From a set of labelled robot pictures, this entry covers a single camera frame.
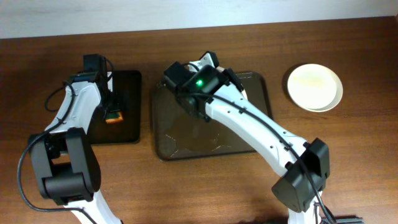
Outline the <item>green and orange sponge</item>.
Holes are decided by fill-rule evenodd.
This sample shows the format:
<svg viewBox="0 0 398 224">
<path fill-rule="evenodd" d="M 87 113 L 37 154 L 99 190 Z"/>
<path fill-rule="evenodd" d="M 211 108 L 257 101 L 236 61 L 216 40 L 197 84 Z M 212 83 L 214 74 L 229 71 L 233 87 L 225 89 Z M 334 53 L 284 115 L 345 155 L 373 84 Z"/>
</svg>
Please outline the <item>green and orange sponge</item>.
<svg viewBox="0 0 398 224">
<path fill-rule="evenodd" d="M 124 118 L 123 118 L 122 112 L 117 111 L 117 112 L 108 113 L 105 116 L 104 120 L 107 124 L 113 124 L 113 123 L 120 123 L 120 122 L 124 121 Z"/>
</svg>

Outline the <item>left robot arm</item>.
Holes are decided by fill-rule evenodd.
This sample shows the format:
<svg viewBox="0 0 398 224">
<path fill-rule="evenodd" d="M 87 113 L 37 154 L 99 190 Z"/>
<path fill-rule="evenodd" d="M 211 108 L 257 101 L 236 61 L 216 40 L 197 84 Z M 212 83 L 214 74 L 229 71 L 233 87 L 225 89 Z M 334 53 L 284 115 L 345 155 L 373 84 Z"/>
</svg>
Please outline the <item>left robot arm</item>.
<svg viewBox="0 0 398 224">
<path fill-rule="evenodd" d="M 41 196 L 72 212 L 81 223 L 121 223 L 101 191 L 101 171 L 87 135 L 96 110 L 106 123 L 123 120 L 121 106 L 109 84 L 114 67 L 104 56 L 83 57 L 83 71 L 65 80 L 65 97 L 53 121 L 30 137 L 29 155 Z"/>
</svg>

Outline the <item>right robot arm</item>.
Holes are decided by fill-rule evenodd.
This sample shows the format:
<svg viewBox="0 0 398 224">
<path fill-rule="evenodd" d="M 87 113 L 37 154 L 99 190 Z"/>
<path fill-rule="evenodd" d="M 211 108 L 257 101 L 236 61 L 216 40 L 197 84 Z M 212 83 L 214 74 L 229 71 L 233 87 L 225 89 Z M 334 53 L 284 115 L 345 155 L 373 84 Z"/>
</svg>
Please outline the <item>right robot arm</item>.
<svg viewBox="0 0 398 224">
<path fill-rule="evenodd" d="M 165 70 L 163 83 L 190 114 L 226 126 L 266 160 L 280 177 L 272 193 L 288 208 L 289 223 L 336 222 L 321 198 L 330 175 L 329 148 L 322 140 L 308 142 L 257 109 L 230 68 L 189 70 L 175 62 Z"/>
</svg>

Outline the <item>white plate top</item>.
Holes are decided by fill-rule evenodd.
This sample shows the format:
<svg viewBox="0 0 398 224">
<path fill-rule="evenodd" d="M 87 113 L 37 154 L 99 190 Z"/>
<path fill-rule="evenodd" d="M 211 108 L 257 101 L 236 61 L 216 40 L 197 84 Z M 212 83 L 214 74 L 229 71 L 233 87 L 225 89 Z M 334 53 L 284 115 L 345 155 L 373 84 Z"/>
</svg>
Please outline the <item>white plate top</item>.
<svg viewBox="0 0 398 224">
<path fill-rule="evenodd" d="M 322 113 L 336 107 L 343 97 L 343 84 L 330 68 L 308 63 L 293 69 L 287 78 L 287 92 L 300 108 Z"/>
</svg>

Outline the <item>white plate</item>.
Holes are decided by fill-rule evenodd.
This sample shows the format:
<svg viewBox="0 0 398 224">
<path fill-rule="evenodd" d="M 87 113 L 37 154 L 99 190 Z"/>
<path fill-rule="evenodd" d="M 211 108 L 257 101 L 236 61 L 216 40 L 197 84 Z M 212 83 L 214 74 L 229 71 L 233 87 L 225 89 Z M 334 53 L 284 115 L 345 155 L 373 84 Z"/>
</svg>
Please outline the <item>white plate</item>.
<svg viewBox="0 0 398 224">
<path fill-rule="evenodd" d="M 238 89 L 245 99 L 248 98 L 243 84 L 241 83 L 237 74 L 231 68 L 216 67 L 216 69 L 228 78 L 228 80 Z"/>
<path fill-rule="evenodd" d="M 300 108 L 322 113 L 336 107 L 343 97 L 343 84 L 330 68 L 308 63 L 293 69 L 287 78 L 287 92 Z"/>
</svg>

